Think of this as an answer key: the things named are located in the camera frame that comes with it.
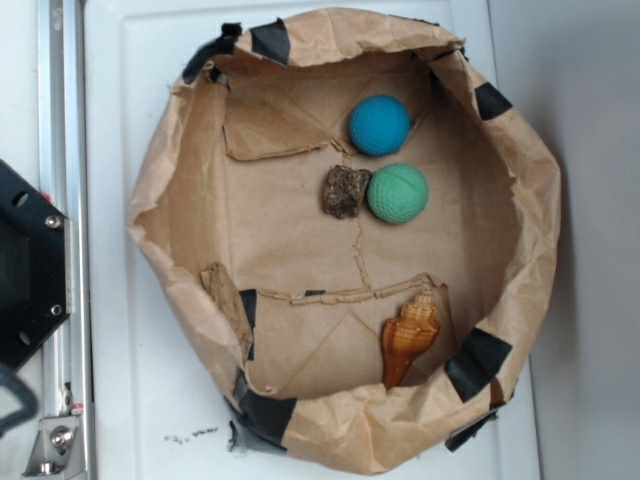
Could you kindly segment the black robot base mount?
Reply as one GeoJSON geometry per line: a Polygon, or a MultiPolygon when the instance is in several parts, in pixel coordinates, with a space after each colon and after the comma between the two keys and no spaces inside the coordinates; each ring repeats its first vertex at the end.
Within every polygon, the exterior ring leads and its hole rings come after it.
{"type": "Polygon", "coordinates": [[[19,370],[69,316],[66,217],[1,163],[1,362],[19,370]]]}

